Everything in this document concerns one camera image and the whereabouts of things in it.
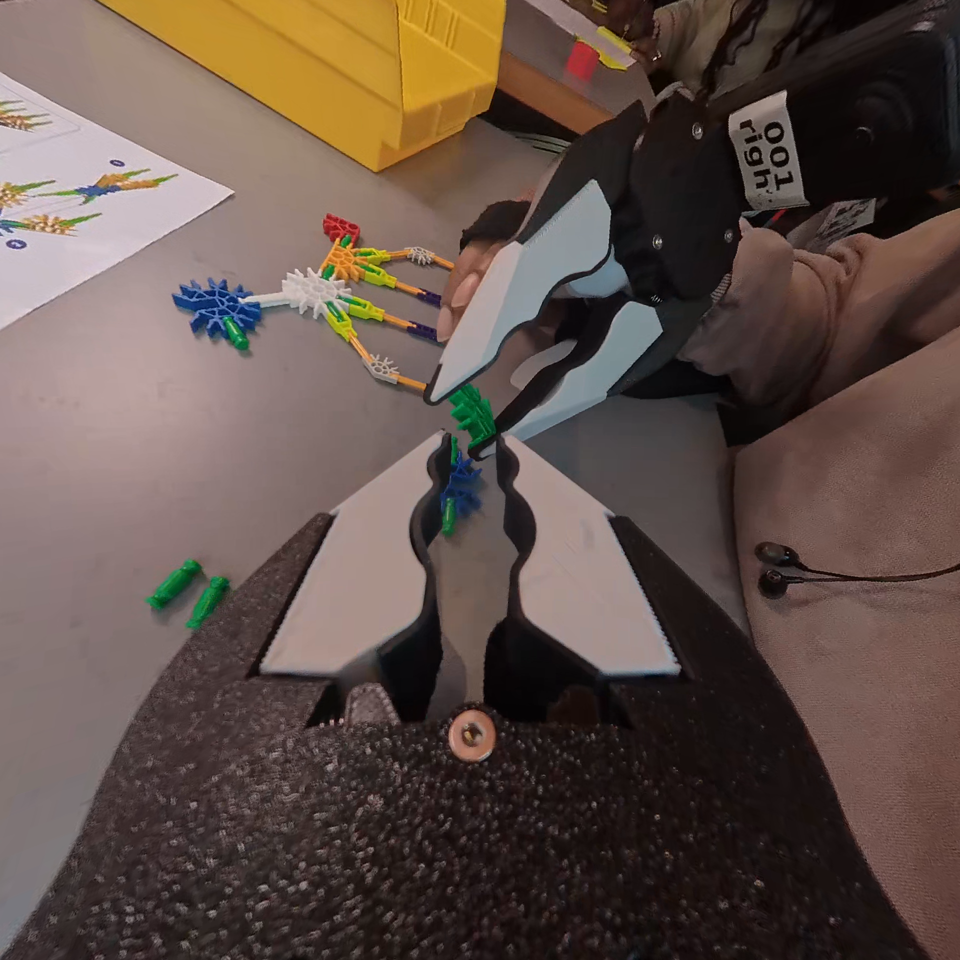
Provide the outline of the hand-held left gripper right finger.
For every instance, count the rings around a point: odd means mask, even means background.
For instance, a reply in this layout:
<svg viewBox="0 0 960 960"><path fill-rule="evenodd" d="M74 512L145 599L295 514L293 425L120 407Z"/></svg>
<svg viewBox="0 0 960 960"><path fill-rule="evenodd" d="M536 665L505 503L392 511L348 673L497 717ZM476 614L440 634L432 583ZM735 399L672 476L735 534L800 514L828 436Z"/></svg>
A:
<svg viewBox="0 0 960 960"><path fill-rule="evenodd" d="M486 643L486 704L543 721L570 689L604 701L613 685L681 678L618 517L520 440L498 439L495 460L516 556Z"/></svg>

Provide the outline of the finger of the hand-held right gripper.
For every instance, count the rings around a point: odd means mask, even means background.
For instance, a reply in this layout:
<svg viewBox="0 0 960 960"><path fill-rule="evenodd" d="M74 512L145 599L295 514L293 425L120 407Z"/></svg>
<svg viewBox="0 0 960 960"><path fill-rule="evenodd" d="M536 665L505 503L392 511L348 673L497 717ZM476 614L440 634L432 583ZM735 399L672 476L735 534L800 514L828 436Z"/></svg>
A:
<svg viewBox="0 0 960 960"><path fill-rule="evenodd" d="M631 299L600 302L579 338L534 354L536 371L494 421L494 435L475 441L484 459L498 438L530 440L604 402L663 333L656 309Z"/></svg>
<svg viewBox="0 0 960 960"><path fill-rule="evenodd" d="M492 259L444 348L424 401L435 406L497 360L513 333L530 325L554 292L598 270L611 248L612 210L592 179L528 239Z"/></svg>

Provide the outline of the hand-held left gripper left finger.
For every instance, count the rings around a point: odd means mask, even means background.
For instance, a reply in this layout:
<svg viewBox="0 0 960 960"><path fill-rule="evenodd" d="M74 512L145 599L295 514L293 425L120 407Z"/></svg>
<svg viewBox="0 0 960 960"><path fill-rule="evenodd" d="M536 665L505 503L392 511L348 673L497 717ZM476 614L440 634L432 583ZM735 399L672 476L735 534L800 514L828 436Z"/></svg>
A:
<svg viewBox="0 0 960 960"><path fill-rule="evenodd" d="M438 431L343 500L258 662L262 676L378 684L426 718L443 649L429 546L441 530L452 437Z"/></svg>

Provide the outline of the green fan connector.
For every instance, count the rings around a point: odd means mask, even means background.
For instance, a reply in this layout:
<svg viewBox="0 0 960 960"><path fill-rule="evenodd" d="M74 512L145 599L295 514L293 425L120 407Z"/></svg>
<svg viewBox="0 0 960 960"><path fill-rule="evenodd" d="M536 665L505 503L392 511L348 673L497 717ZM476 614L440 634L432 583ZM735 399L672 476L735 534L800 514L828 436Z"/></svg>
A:
<svg viewBox="0 0 960 960"><path fill-rule="evenodd" d="M484 445L498 432L491 403L473 384L466 383L448 398L451 416L473 446Z"/></svg>

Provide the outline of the blue snowflake connector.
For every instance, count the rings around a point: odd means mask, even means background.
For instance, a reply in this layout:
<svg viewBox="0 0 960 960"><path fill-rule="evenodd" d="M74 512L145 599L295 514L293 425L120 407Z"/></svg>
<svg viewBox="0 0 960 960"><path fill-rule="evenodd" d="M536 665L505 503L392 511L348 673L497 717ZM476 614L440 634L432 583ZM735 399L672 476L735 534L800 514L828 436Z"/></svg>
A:
<svg viewBox="0 0 960 960"><path fill-rule="evenodd" d="M226 279L206 284L196 280L181 284L172 294L174 305L190 313L190 328L194 333L204 332L211 340L217 338L229 343L224 335L223 318L233 317L249 334L255 332L261 321L261 305L253 299L254 294L242 285L232 287Z"/></svg>
<svg viewBox="0 0 960 960"><path fill-rule="evenodd" d="M479 510L482 499L479 493L479 484L483 469L474 464L474 460L466 457L460 450L460 460L456 467L450 467L448 483L440 496L440 504L444 496L453 495L458 500L458 521Z"/></svg>

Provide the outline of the multicoloured construction toy model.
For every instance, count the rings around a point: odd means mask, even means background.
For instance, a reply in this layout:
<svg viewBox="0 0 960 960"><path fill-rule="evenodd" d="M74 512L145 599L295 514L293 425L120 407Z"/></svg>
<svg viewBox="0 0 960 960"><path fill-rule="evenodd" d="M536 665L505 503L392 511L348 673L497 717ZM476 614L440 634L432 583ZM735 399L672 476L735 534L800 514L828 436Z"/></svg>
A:
<svg viewBox="0 0 960 960"><path fill-rule="evenodd" d="M361 227L336 214L327 213L322 231L331 246L317 269L296 269L282 279L278 292L241 296L243 305L262 308L285 306L299 315L312 315L327 323L342 341L360 357L367 372L376 380L423 394L426 384L402 374L399 366L386 356L373 354L361 342L354 321L378 323L400 330L416 339L436 343L434 327L388 313L356 291L359 284L401 292L428 306L441 306L441 296L421 286L405 283L384 268L395 261L408 261L420 268L437 267L448 272L453 262L424 246L384 249L367 246Z"/></svg>

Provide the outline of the yellow plastic bin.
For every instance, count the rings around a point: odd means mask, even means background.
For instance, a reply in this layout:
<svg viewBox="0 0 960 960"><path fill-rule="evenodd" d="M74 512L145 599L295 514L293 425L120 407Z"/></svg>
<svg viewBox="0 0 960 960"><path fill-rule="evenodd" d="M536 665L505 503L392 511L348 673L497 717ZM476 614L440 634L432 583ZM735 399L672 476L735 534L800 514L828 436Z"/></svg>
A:
<svg viewBox="0 0 960 960"><path fill-rule="evenodd" d="M498 83L504 1L103 1L372 172L458 135Z"/></svg>

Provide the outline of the person's right forearm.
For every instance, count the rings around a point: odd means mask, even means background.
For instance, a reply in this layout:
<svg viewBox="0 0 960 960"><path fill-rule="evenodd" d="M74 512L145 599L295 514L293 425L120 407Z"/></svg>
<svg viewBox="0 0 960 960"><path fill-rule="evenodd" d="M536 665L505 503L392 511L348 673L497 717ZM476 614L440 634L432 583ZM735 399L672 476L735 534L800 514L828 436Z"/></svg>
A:
<svg viewBox="0 0 960 960"><path fill-rule="evenodd" d="M939 341L957 354L958 323L957 210L824 253L753 227L678 357L779 426Z"/></svg>

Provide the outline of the grey desk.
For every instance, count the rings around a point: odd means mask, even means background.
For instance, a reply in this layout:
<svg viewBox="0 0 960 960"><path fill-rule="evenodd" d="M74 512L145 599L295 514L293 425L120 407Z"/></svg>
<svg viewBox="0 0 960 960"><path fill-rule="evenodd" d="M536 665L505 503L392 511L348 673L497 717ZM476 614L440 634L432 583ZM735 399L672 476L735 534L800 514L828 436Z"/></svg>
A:
<svg viewBox="0 0 960 960"><path fill-rule="evenodd" d="M278 289L327 212L443 257L549 162L475 119L373 174L96 2L2 4L2 72L234 196L2 332L2 871L49 882L200 588L243 583L434 431L326 327L270 311L248 356L194 339L181 282Z"/></svg>

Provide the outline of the person's right hand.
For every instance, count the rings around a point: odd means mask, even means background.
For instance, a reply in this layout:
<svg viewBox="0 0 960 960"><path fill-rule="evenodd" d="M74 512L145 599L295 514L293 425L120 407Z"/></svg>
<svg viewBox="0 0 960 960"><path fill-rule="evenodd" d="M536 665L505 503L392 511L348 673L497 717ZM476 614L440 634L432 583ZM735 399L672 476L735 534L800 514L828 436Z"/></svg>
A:
<svg viewBox="0 0 960 960"><path fill-rule="evenodd" d="M439 344L450 341L494 259L510 243L475 239L462 248L440 296L436 325Z"/></svg>

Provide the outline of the person's beige jacket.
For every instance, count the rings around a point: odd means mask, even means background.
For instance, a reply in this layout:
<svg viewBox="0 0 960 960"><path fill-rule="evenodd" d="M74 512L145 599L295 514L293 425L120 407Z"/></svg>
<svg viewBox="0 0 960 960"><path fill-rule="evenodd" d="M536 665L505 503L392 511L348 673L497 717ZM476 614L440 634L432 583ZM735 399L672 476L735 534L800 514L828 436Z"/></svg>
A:
<svg viewBox="0 0 960 960"><path fill-rule="evenodd" d="M754 553L869 577L958 564L958 331L744 447L733 501L755 644L897 912L931 957L958 958L958 574L769 601Z"/></svg>

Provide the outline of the white instruction sheet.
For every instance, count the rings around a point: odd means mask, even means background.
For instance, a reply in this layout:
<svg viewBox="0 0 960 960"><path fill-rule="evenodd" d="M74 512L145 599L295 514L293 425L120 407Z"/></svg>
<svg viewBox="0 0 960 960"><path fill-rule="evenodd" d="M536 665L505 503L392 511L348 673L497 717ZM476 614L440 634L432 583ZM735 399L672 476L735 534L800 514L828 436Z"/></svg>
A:
<svg viewBox="0 0 960 960"><path fill-rule="evenodd" d="M1 328L234 192L1 76Z"/></svg>

